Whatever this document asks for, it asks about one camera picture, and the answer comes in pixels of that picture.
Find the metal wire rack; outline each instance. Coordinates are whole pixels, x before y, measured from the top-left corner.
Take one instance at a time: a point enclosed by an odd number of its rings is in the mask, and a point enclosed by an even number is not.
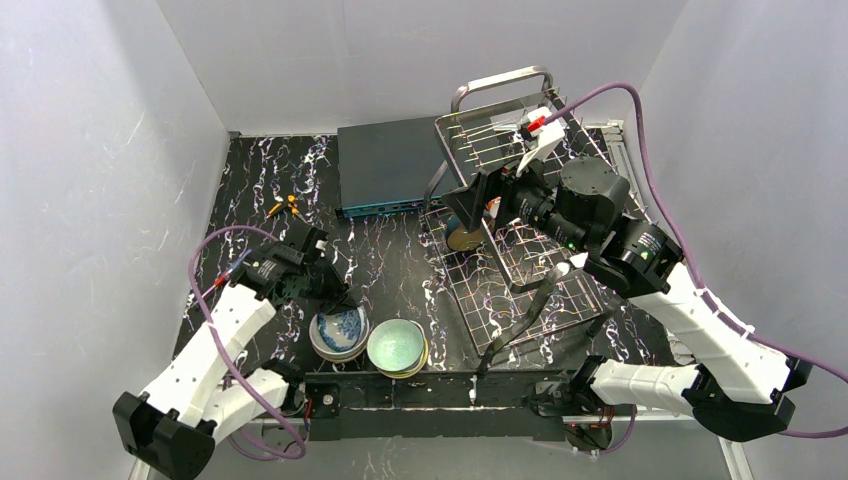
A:
[[[542,90],[518,99],[471,110],[459,111],[462,99],[474,91],[504,85],[517,80],[543,76]],[[508,74],[470,82],[454,96],[454,113],[439,118],[436,130],[442,140],[445,162],[428,185],[425,205],[442,174],[450,168],[460,185],[481,166],[520,159],[524,142],[517,132],[520,119],[530,110],[546,105],[551,111],[565,106],[551,88],[552,77],[542,67],[529,67]],[[571,158],[580,155],[609,159],[591,134],[571,115],[564,118],[566,138],[544,162],[545,178],[555,175]],[[628,209],[638,208],[635,200]],[[501,331],[508,328],[527,309],[533,290],[546,272],[572,254],[546,235],[515,220],[507,226],[484,231],[484,246],[473,252],[455,252],[445,244],[444,229],[451,212],[442,207],[427,211],[424,219],[438,248],[451,289],[478,354]],[[570,278],[559,284],[539,321],[513,340],[516,345],[550,335],[592,320],[604,312],[605,302],[597,283],[588,275]]]
[[[527,309],[533,292],[511,293],[503,275],[494,265],[494,259],[484,247],[473,252],[450,250],[445,244],[444,234],[450,215],[450,210],[442,207],[427,213],[425,221],[474,348],[478,355],[482,355],[492,339],[503,329],[509,328]],[[516,229],[532,231],[523,225],[516,226]],[[508,245],[509,243],[505,243],[504,248],[509,250],[510,258],[527,258],[530,257],[525,253],[528,250],[543,248],[537,237],[530,238],[529,235],[523,242],[515,243],[512,247],[507,247]],[[535,258],[549,261],[549,257],[544,253]],[[604,310],[602,298],[597,283],[589,276],[581,275],[562,282],[546,305],[539,321],[513,340],[511,345],[550,335],[591,320]]]

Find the white wall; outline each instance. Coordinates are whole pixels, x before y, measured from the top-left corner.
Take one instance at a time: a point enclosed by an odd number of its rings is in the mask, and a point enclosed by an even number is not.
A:
[[[536,64],[564,95],[641,85],[685,3],[158,1],[224,125],[245,134],[447,113],[469,80]],[[609,96],[587,118],[623,118],[628,108]]]
[[[226,131],[153,1],[0,6],[3,478],[126,478]]]
[[[848,4],[692,0],[642,88],[659,187],[719,296],[848,368]],[[637,152],[633,117],[630,151]],[[848,424],[815,371],[792,427]],[[848,439],[745,445],[757,478],[845,478]]]

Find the floor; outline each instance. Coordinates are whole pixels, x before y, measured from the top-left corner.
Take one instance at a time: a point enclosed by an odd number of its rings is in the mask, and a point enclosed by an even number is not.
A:
[[[437,249],[440,238],[434,238],[427,222],[417,212],[356,220],[336,219],[334,210],[341,201],[338,167],[335,136],[234,139],[210,218],[209,233],[227,225],[249,224],[282,238],[291,219],[284,214],[268,220],[265,214],[277,199],[294,194],[306,220],[329,232],[334,265],[353,286],[355,295],[361,298],[372,323],[390,318],[418,321],[425,327],[430,343],[426,368],[475,368],[481,341],[477,339],[475,346],[474,333],[469,331],[451,296],[449,277]],[[375,179],[375,188],[379,188],[380,181],[390,179]],[[205,251],[200,265],[201,285],[210,285],[245,247],[256,241],[255,237],[234,234],[213,243]],[[602,303],[609,300],[609,294],[591,279],[586,285],[592,290],[592,296]],[[495,284],[494,288],[503,290],[502,283]],[[490,305],[489,311],[484,312],[487,314],[485,320],[492,323],[493,328],[508,327],[519,311],[506,311],[508,315],[504,315],[504,310],[493,309],[492,299],[503,293],[493,294],[492,291],[488,286],[484,293],[478,292],[482,295],[479,304]],[[560,296],[550,302],[542,318],[545,325],[573,320],[573,312],[563,308],[568,298],[567,292],[560,292]],[[190,296],[186,304],[175,355],[202,321],[196,308],[188,308],[192,300]],[[314,312],[314,304],[301,300],[281,309],[250,342],[238,363],[251,369],[277,356],[311,371],[370,369],[367,355],[348,364],[333,365],[313,352],[307,328]],[[560,331],[524,342],[496,358],[493,368],[575,367],[589,353],[628,363],[673,364],[661,325],[629,305],[620,308],[593,340],[584,335],[584,331],[583,328]]]

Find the metal rack handle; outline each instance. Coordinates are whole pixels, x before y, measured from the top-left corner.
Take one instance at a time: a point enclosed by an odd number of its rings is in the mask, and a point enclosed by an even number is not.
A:
[[[474,92],[480,92],[490,88],[520,82],[521,80],[533,77],[544,77],[542,80],[543,92],[553,88],[554,76],[547,68],[538,65],[519,68],[518,70],[513,70],[511,72],[499,73],[497,75],[492,75],[491,77],[472,80],[459,87],[451,99],[451,113],[458,113],[459,104],[462,103],[462,100]],[[443,160],[442,164],[439,165],[438,170],[436,170],[436,174],[433,175],[433,178],[430,179],[430,182],[427,184],[427,190],[424,191],[424,213],[430,211],[430,200],[433,198],[433,192],[436,191],[436,187],[439,186],[439,182],[442,181],[442,176],[444,176],[447,169],[448,161]]]
[[[509,83],[519,82],[533,77],[545,77],[542,81],[542,91],[550,89],[554,84],[554,76],[545,67],[532,66],[519,68],[511,72],[499,73],[491,77],[472,80],[465,85],[459,87],[451,99],[451,113],[459,112],[459,104],[462,100],[474,92],[488,90],[490,88],[500,87]]]

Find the stacked bowls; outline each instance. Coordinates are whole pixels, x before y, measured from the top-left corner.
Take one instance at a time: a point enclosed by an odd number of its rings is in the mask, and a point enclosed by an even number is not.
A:
[[[363,307],[338,315],[318,314],[309,324],[309,340],[324,360],[345,363],[365,351],[370,328]]]
[[[397,379],[418,373],[429,356],[424,328],[399,318],[377,325],[368,337],[367,350],[377,370]]]

